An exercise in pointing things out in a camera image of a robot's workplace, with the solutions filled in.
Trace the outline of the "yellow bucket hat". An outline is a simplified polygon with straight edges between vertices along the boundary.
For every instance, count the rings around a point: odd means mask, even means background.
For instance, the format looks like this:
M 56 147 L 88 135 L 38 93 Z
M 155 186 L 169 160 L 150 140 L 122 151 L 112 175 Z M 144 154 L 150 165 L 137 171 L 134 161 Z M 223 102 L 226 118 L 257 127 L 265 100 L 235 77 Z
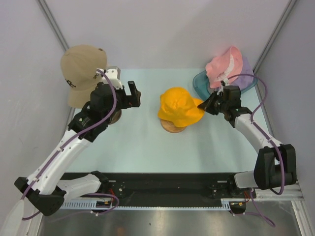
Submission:
M 205 112 L 198 108 L 202 102 L 193 98 L 185 88 L 173 87 L 160 96 L 157 116 L 172 122 L 175 127 L 187 127 L 203 118 Z

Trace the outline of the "pink bucket hat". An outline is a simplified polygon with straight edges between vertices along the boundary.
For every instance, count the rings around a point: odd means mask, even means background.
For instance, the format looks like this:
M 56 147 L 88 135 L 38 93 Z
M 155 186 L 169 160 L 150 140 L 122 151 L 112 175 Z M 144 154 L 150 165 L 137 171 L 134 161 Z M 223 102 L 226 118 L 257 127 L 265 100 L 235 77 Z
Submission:
M 223 55 L 214 57 L 205 66 L 211 89 L 221 86 L 221 81 L 240 74 L 243 69 L 243 57 L 240 50 L 231 46 Z

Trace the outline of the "tan baseball cap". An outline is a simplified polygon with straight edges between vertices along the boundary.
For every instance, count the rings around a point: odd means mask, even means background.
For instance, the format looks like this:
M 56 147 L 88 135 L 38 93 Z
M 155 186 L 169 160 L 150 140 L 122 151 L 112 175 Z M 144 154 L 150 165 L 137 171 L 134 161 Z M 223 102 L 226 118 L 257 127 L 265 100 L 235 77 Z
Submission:
M 102 80 L 96 70 L 107 67 L 107 54 L 91 45 L 73 46 L 62 56 L 60 66 L 69 85 L 68 105 L 81 109 L 90 101 L 91 92 Z

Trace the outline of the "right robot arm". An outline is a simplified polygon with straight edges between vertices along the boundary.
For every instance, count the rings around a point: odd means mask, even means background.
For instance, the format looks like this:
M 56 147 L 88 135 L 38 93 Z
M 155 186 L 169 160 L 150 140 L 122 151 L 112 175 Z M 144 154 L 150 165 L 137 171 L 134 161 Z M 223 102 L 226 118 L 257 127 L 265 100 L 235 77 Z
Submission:
M 222 113 L 257 153 L 254 170 L 236 173 L 234 181 L 228 183 L 230 196 L 239 197 L 245 188 L 274 191 L 277 187 L 280 195 L 285 186 L 297 182 L 295 148 L 281 143 L 254 121 L 253 112 L 241 105 L 241 92 L 237 86 L 225 86 L 222 92 L 213 92 L 198 108 L 212 115 Z

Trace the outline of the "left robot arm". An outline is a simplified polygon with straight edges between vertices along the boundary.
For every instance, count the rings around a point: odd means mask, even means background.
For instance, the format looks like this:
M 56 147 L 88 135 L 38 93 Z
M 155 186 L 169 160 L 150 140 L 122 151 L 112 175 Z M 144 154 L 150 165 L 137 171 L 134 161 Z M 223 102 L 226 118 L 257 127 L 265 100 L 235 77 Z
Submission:
M 135 82 L 129 81 L 128 86 L 130 95 L 124 88 L 98 83 L 90 101 L 74 116 L 49 157 L 28 177 L 15 180 L 22 197 L 44 216 L 54 214 L 68 200 L 94 193 L 102 197 L 108 193 L 109 179 L 99 171 L 73 180 L 61 178 L 78 155 L 105 131 L 115 113 L 140 106 L 141 93 Z

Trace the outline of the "teal plastic bin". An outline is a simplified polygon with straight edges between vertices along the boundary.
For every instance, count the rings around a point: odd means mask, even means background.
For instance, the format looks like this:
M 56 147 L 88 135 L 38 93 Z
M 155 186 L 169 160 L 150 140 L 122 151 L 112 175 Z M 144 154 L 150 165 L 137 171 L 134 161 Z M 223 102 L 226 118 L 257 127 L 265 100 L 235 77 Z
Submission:
M 257 78 L 252 76 L 239 76 L 235 81 L 231 83 L 233 86 L 238 86 L 241 93 L 252 89 L 258 82 Z M 201 100 L 206 100 L 210 97 L 212 91 L 209 86 L 209 79 L 206 75 L 206 71 L 197 74 L 192 81 L 193 88 Z

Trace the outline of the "purple hat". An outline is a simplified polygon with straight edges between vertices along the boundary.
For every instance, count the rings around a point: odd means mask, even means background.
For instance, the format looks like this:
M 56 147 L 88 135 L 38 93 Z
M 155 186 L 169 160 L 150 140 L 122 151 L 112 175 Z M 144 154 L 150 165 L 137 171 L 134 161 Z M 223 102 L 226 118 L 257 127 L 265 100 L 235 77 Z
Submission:
M 243 67 L 240 73 L 241 75 L 235 77 L 235 80 L 230 84 L 233 86 L 238 86 L 240 90 L 248 89 L 250 86 L 253 85 L 254 78 L 252 76 L 249 76 L 249 74 L 253 75 L 253 70 L 248 62 L 247 57 L 243 57 Z

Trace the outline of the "light wooden hat stand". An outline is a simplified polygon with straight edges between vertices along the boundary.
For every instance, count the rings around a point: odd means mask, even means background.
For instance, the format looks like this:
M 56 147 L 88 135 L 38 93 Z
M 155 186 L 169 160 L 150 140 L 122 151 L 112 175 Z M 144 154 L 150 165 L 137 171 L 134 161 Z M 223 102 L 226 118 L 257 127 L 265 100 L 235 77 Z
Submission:
M 177 127 L 175 126 L 173 122 L 167 121 L 164 119 L 160 119 L 160 123 L 161 123 L 162 128 L 169 133 L 180 133 L 180 132 L 183 132 L 187 128 L 187 126 Z

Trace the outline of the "aluminium corner rail left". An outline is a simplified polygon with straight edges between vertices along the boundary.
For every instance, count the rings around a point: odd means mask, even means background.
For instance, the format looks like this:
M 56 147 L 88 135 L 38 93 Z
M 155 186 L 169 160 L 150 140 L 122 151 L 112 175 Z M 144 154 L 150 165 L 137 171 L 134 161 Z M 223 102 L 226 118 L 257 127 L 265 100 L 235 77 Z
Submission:
M 36 3 L 39 6 L 43 16 L 45 17 L 62 50 L 65 52 L 69 49 L 68 42 L 65 39 L 48 3 L 45 0 L 36 0 Z

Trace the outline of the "aluminium corner rail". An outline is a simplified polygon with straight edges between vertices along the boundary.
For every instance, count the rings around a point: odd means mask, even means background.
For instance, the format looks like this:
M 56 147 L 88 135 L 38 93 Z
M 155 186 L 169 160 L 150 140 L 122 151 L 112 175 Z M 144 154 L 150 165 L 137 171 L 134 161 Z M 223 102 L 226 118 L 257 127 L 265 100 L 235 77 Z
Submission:
M 36 3 L 39 6 L 43 16 L 45 17 L 62 50 L 65 52 L 69 49 L 68 42 L 65 39 L 48 3 L 45 0 L 36 0 Z
M 256 74 L 259 71 L 259 68 L 261 67 L 262 63 L 264 62 L 265 58 L 267 57 L 269 51 L 271 50 L 273 44 L 275 43 L 277 37 L 279 36 L 282 28 L 284 27 L 285 23 L 289 19 L 292 11 L 294 10 L 295 6 L 299 0 L 290 0 L 285 7 L 280 19 L 278 20 L 276 27 L 274 28 L 271 36 L 268 39 L 267 44 L 265 45 L 262 53 L 260 54 L 257 63 L 255 64 L 253 68 L 253 72 Z

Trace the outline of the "aluminium corner rail right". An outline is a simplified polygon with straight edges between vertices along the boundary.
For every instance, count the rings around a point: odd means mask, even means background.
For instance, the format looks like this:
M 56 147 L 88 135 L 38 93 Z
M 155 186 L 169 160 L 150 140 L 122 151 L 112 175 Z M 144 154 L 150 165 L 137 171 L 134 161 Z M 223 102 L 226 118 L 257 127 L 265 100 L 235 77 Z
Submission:
M 280 19 L 278 20 L 276 27 L 274 28 L 271 36 L 268 39 L 267 44 L 265 45 L 262 53 L 260 54 L 257 63 L 255 64 L 253 68 L 253 72 L 256 74 L 259 71 L 259 68 L 261 67 L 262 63 L 264 62 L 265 58 L 267 57 L 269 51 L 271 50 L 273 44 L 275 43 L 277 37 L 279 36 L 282 28 L 284 27 L 285 23 L 289 19 L 292 11 L 294 10 L 295 6 L 299 0 L 290 0 L 285 7 Z

